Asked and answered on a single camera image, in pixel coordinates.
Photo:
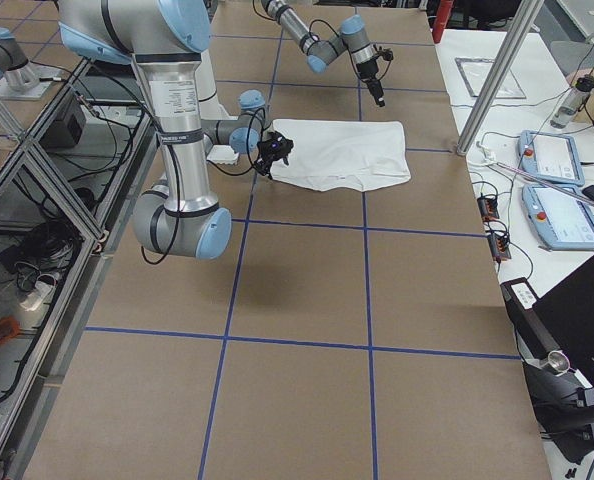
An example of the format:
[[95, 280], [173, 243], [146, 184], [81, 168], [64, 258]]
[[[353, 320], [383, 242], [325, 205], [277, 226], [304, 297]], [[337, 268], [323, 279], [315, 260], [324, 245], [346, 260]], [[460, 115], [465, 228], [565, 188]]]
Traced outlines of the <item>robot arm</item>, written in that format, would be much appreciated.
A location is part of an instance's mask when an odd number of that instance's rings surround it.
[[268, 17], [298, 44], [314, 73], [323, 73], [339, 57], [348, 55], [355, 76], [368, 89], [375, 104], [385, 106], [378, 62], [383, 59], [390, 65], [393, 53], [370, 41], [359, 14], [343, 20], [335, 29], [322, 19], [306, 24], [286, 1], [262, 1], [261, 6]]
[[232, 216], [212, 192], [196, 71], [210, 43], [201, 1], [62, 1], [64, 45], [78, 55], [129, 65], [162, 149], [165, 173], [144, 192], [133, 230], [144, 251], [219, 257]]

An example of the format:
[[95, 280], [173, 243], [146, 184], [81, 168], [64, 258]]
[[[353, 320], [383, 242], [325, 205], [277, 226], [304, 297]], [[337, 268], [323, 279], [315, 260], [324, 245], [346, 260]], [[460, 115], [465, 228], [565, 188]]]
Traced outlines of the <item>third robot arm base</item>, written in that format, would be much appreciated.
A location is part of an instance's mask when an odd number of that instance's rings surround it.
[[32, 64], [10, 30], [0, 27], [1, 98], [38, 100], [61, 79], [60, 68]]

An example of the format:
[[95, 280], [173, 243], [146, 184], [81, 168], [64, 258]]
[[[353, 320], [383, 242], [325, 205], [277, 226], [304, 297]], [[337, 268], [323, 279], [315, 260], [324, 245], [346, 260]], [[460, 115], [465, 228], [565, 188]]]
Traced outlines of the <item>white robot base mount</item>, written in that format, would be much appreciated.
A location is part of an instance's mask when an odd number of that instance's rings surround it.
[[216, 135], [207, 133], [207, 124], [210, 121], [234, 119], [219, 101], [210, 52], [208, 50], [201, 53], [201, 63], [195, 71], [195, 86], [202, 128], [206, 131], [204, 147], [207, 159], [218, 165], [236, 165], [239, 155], [229, 146], [228, 140], [225, 140], [224, 144], [218, 144]]

